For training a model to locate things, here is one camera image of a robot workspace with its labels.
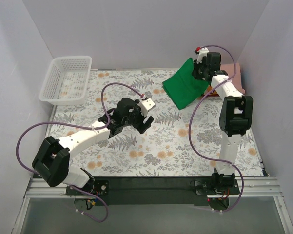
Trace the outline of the green t shirt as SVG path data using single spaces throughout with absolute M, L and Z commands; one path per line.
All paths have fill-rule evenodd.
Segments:
M 186 108 L 209 86 L 208 82 L 195 79 L 193 71 L 193 59 L 188 58 L 175 74 L 162 83 L 164 91 L 179 110 Z

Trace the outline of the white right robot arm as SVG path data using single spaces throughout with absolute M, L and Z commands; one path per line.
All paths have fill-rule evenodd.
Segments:
M 253 98 L 245 96 L 233 85 L 226 71 L 221 69 L 221 54 L 210 52 L 208 48 L 195 50 L 193 75 L 196 79 L 207 81 L 212 91 L 222 99 L 219 126 L 222 143 L 219 159 L 210 177 L 195 181 L 198 195 L 239 194 L 234 167 L 242 136 L 252 124 Z

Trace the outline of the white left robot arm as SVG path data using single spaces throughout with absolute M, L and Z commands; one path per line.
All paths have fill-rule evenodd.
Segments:
M 116 108 L 107 111 L 89 129 L 58 139 L 47 137 L 32 167 L 50 187 L 64 183 L 77 187 L 83 195 L 89 195 L 94 189 L 94 177 L 81 167 L 71 166 L 70 160 L 87 148 L 121 133 L 124 127 L 132 126 L 140 134 L 144 133 L 154 120 L 148 116 L 154 107 L 150 98 L 123 98 Z

